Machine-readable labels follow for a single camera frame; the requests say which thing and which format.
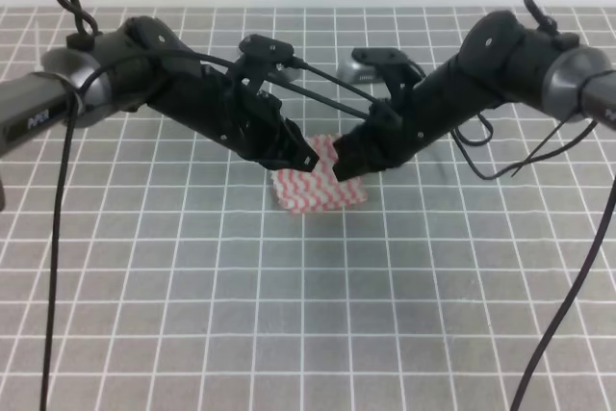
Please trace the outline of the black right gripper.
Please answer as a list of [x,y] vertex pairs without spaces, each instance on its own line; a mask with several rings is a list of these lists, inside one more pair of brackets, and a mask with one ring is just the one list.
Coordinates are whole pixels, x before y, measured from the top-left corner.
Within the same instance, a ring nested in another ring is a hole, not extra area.
[[404,97],[372,104],[370,116],[333,142],[333,166],[342,183],[366,174],[400,167],[433,143],[433,102]]

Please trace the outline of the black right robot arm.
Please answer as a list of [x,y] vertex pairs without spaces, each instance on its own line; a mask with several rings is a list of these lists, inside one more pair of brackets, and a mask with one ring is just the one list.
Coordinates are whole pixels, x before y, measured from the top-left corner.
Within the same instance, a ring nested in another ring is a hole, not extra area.
[[395,48],[356,48],[390,96],[334,143],[339,181],[399,167],[454,128],[504,103],[524,103],[558,121],[615,126],[615,71],[575,34],[550,35],[510,11],[481,18],[458,52],[425,77]]

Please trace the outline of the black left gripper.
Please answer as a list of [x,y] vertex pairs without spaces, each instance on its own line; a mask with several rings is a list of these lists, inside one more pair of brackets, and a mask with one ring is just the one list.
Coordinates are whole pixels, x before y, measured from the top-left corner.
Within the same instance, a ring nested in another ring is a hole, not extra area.
[[196,131],[268,170],[313,171],[320,157],[280,106],[253,93],[234,73],[201,67],[196,92]]

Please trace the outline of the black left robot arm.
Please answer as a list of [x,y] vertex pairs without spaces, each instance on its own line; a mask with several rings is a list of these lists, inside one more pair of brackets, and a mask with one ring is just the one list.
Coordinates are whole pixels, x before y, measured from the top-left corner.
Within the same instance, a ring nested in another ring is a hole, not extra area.
[[262,91],[275,65],[198,54],[158,18],[130,18],[108,34],[73,34],[43,69],[1,85],[1,152],[57,123],[87,128],[146,105],[268,170],[310,172],[319,156],[281,102]]

